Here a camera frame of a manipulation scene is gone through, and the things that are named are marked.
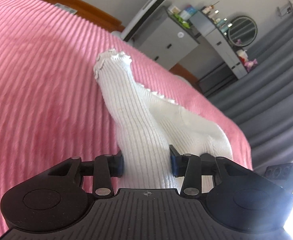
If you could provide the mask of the white knit sweater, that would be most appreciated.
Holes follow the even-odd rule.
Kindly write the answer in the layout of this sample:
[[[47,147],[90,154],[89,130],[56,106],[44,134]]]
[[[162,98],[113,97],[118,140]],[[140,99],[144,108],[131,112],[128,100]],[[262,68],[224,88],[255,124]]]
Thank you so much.
[[[231,144],[214,122],[137,83],[131,57],[114,49],[99,54],[94,77],[115,123],[124,157],[118,187],[180,189],[170,162],[170,146],[179,153],[210,154],[232,159]]]

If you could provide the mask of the grey curtain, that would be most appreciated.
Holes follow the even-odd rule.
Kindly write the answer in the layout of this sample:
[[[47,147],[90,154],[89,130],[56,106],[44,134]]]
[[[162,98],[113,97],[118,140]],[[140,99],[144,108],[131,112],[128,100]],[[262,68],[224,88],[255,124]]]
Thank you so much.
[[[248,51],[258,66],[210,102],[235,122],[251,146],[253,169],[293,163],[293,16]]]

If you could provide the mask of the pink ribbed bedspread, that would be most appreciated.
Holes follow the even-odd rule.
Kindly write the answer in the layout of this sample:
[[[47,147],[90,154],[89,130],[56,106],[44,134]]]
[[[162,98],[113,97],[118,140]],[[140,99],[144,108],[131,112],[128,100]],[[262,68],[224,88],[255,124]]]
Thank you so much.
[[[93,74],[98,54],[110,48],[131,56],[137,82],[218,124],[234,161],[252,167],[240,128],[132,46],[42,0],[0,0],[0,202],[11,187],[72,156],[117,152]],[[0,237],[6,230],[0,211]]]

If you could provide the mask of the grey vanity desk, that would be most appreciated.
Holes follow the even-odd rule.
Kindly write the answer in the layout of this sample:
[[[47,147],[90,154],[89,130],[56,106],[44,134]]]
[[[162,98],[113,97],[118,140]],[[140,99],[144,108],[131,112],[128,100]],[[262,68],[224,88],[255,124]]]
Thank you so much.
[[[228,39],[210,18],[201,11],[198,11],[189,19],[189,21],[201,36],[203,36],[204,39],[215,49],[230,70],[232,70],[237,79],[241,79],[247,75],[247,70],[237,53],[229,44]]]

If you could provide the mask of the round vanity mirror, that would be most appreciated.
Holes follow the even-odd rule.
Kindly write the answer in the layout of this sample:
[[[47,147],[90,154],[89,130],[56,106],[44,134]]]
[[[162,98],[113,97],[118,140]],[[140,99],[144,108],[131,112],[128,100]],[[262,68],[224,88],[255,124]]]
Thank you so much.
[[[231,21],[227,37],[234,47],[243,48],[250,45],[257,37],[256,22],[249,16],[238,16]]]

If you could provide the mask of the grey drawer cabinet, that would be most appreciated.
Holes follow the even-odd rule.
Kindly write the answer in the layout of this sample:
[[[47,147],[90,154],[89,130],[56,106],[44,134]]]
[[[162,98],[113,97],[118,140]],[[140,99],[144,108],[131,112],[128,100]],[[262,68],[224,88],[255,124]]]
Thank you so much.
[[[165,7],[155,12],[133,37],[136,49],[169,70],[199,45]]]

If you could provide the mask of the green item on cabinet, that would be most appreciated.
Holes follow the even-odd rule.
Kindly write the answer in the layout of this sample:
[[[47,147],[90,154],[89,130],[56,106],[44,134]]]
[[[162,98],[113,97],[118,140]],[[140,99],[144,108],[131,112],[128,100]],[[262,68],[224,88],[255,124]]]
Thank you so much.
[[[185,28],[190,28],[189,23],[185,21],[180,15],[178,14],[173,14],[173,16],[177,19],[177,21],[184,26]]]

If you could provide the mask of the blue tissue box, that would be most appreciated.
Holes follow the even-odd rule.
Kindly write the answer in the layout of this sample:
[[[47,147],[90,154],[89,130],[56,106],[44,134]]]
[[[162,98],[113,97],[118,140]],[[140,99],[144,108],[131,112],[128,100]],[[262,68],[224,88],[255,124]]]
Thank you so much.
[[[192,5],[187,5],[180,13],[179,16],[184,21],[189,20],[195,13],[197,13],[198,9],[193,7]]]

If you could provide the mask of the small white box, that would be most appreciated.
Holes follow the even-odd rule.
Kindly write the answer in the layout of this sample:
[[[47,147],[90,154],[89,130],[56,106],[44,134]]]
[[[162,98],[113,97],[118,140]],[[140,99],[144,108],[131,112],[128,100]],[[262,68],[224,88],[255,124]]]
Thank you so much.
[[[181,10],[177,7],[177,6],[175,6],[175,5],[170,5],[169,7],[168,7],[168,10],[172,13],[172,14],[179,14],[180,12],[181,12]]]

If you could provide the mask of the white standing air conditioner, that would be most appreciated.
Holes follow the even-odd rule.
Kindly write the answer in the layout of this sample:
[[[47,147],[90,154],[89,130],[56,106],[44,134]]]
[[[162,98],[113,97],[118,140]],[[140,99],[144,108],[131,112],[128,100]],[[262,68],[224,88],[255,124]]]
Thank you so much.
[[[135,33],[164,1],[165,0],[148,0],[122,32],[113,31],[111,34],[124,42],[133,43],[132,38]]]

